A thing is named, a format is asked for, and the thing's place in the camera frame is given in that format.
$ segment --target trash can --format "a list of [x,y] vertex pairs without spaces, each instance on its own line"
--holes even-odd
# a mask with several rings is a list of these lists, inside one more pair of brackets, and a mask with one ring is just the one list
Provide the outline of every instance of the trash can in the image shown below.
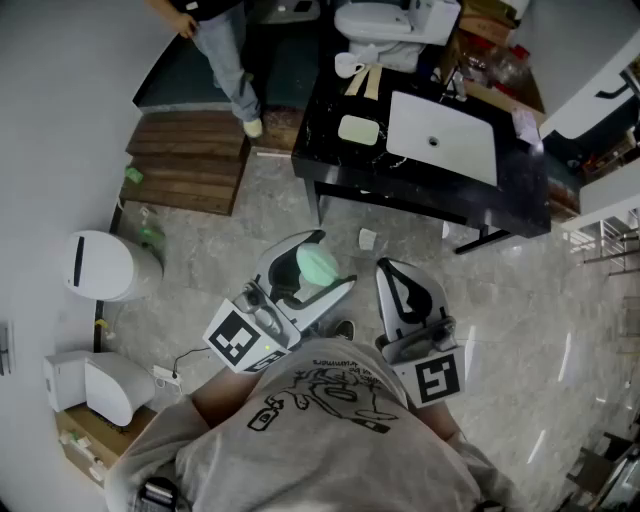
[[73,233],[64,253],[64,283],[83,297],[109,302],[155,292],[162,266],[149,251],[101,231]]

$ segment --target wooden platform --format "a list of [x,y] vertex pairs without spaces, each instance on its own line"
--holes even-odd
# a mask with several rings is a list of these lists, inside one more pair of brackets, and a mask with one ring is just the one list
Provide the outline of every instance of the wooden platform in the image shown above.
[[125,180],[120,197],[231,215],[249,150],[231,112],[147,114],[127,146],[144,179]]

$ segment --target black marble countertop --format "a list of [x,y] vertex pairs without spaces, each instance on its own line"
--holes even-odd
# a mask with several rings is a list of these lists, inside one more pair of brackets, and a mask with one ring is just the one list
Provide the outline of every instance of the black marble countertop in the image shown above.
[[[545,154],[518,140],[511,115],[469,97],[464,103],[444,98],[442,105],[483,119],[494,132],[497,187],[386,150],[391,94],[402,91],[438,101],[441,87],[417,75],[384,69],[377,101],[344,96],[351,79],[321,70],[293,150],[298,177],[359,188],[386,198],[416,203],[465,219],[470,226],[494,226],[527,238],[551,227]],[[375,121],[378,141],[365,146],[342,140],[344,115]]]

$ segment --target toilet tank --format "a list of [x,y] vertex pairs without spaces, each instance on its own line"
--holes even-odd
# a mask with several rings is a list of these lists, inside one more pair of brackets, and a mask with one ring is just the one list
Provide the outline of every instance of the toilet tank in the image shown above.
[[444,46],[460,14],[456,0],[410,0],[409,22],[416,33],[428,35],[429,44]]

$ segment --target jeans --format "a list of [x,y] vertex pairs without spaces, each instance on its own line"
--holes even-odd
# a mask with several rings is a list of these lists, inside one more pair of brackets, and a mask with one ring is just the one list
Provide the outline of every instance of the jeans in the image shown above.
[[231,101],[231,111],[242,121],[260,117],[260,102],[240,62],[246,35],[244,2],[215,18],[198,23],[193,42],[209,59],[216,86]]

